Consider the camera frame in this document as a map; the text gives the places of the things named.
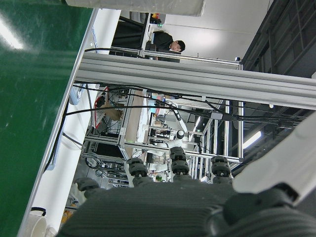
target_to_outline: white cover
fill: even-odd
[[[66,0],[70,6],[201,16],[205,0]]]
[[[259,193],[286,183],[298,204],[316,187],[316,113],[310,115],[280,144],[248,165],[233,181],[239,193]]]

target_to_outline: metal beam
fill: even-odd
[[[243,102],[238,102],[238,115],[243,116]],[[238,121],[238,157],[243,158],[243,121]]]
[[[229,114],[229,100],[225,101],[225,113]],[[229,146],[229,121],[225,121],[224,129],[224,155],[228,156],[228,146]]]
[[[85,53],[77,80],[316,110],[309,78]]]

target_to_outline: man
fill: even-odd
[[[156,31],[154,34],[154,44],[156,45],[157,51],[166,51],[171,49],[175,52],[182,52],[186,48],[186,45],[182,40],[173,41],[172,36],[163,31]]]

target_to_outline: white wall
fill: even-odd
[[[201,17],[167,15],[163,29],[183,55],[234,60],[249,48],[273,0],[206,0]]]

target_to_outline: black cable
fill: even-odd
[[[56,154],[56,149],[57,149],[57,145],[58,145],[59,136],[60,136],[61,130],[63,129],[64,123],[65,123],[65,119],[66,119],[66,115],[67,115],[68,105],[69,105],[69,99],[68,99],[68,102],[66,104],[63,116],[61,118],[60,126],[59,126],[59,129],[58,129],[57,135],[56,135],[56,139],[55,139],[52,151],[50,153],[48,162],[47,162],[47,164],[46,164],[46,166],[44,168],[44,172],[48,169],[49,164],[51,163],[51,161],[53,160],[53,158],[54,158],[54,156]]]
[[[69,140],[71,140],[74,143],[77,143],[78,145],[80,145],[81,147],[83,147],[83,144],[81,144],[80,142],[76,141],[75,139],[71,138],[70,136],[68,136],[66,133],[63,132],[63,136],[67,137]]]
[[[87,89],[87,93],[88,93],[88,99],[89,99],[89,107],[90,109],[92,109],[92,105],[91,105],[91,97],[90,97],[90,92],[89,92],[89,86],[88,84],[85,85],[85,88]],[[93,112],[91,111],[91,119],[90,119],[90,126],[93,127],[93,124],[92,124],[92,120],[94,119],[94,116],[93,116]]]
[[[124,87],[127,87],[127,88],[131,88],[130,85],[125,85],[125,86],[122,86],[122,88]],[[183,99],[186,99],[186,100],[190,100],[190,101],[196,101],[196,102],[202,102],[201,100],[196,100],[196,99],[192,99],[192,98],[185,98],[183,96],[188,96],[188,95],[185,95],[185,94],[181,94],[181,93],[168,93],[168,92],[164,92],[164,91],[159,91],[159,90],[152,90],[150,88],[147,88],[147,87],[143,87],[143,86],[136,86],[136,87],[139,87],[139,88],[143,88],[143,89],[147,89],[148,91],[155,91],[155,92],[158,92],[158,93],[163,93],[163,94],[166,94],[166,95],[181,95]],[[219,104],[219,105],[224,105],[224,106],[228,106],[228,105],[225,105],[225,104],[220,104],[220,103],[212,103],[212,102],[208,102],[208,101],[204,101],[205,103],[207,103],[212,109],[218,111],[219,113],[222,113],[222,114],[226,114],[228,115],[227,113],[219,110],[218,108],[216,108],[215,106],[213,106],[212,104]],[[243,119],[252,119],[252,118],[256,118],[256,119],[281,119],[281,120],[284,120],[284,121],[290,121],[290,122],[301,122],[302,120],[301,119],[298,119],[298,118],[294,118],[293,116],[287,116],[287,115],[283,115],[282,117],[268,117],[268,116],[257,116],[257,117],[251,117],[251,116],[238,116],[238,115],[231,115],[235,118],[237,118],[237,120],[243,120]]]
[[[94,109],[86,109],[86,110],[79,110],[79,111],[74,111],[74,112],[70,112],[70,113],[66,113],[66,115],[74,115],[74,114],[79,114],[79,113],[83,113],[83,112],[89,112],[89,111],[97,111],[97,110],[108,110],[108,109],[133,109],[133,108],[158,108],[158,109],[171,109],[174,110],[174,107],[170,106],[168,107],[164,107],[164,106],[141,106],[141,105],[136,105],[136,106],[116,106],[116,107],[103,107],[103,108],[94,108]],[[179,109],[176,108],[176,110],[179,111],[184,111],[184,112],[192,112],[191,110],[185,110],[185,109]],[[196,115],[200,115],[201,117],[205,117],[205,118],[210,118],[209,113],[203,113],[203,112],[195,112],[193,114]]]

